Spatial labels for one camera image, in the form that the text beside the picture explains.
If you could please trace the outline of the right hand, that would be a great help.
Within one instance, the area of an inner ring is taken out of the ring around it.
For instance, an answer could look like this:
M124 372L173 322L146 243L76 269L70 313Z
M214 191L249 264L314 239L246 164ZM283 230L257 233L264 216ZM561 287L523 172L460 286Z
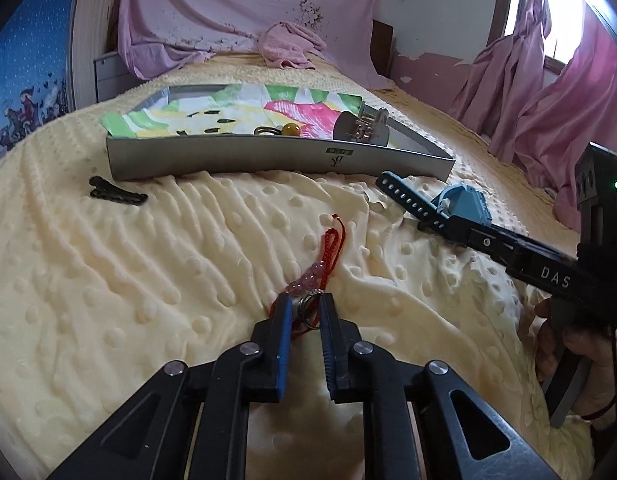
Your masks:
M545 318L537 332L537 377L543 382L555 373L558 365L558 342L548 323L551 300L541 301L534 308L534 312L539 318ZM608 408L601 417L593 420L595 429L608 428L617 419L617 405L612 402L617 393L617 374L612 363L612 350L615 346L603 336L569 327L563 331L561 341L566 349L591 361L589 377L571 411L584 417Z

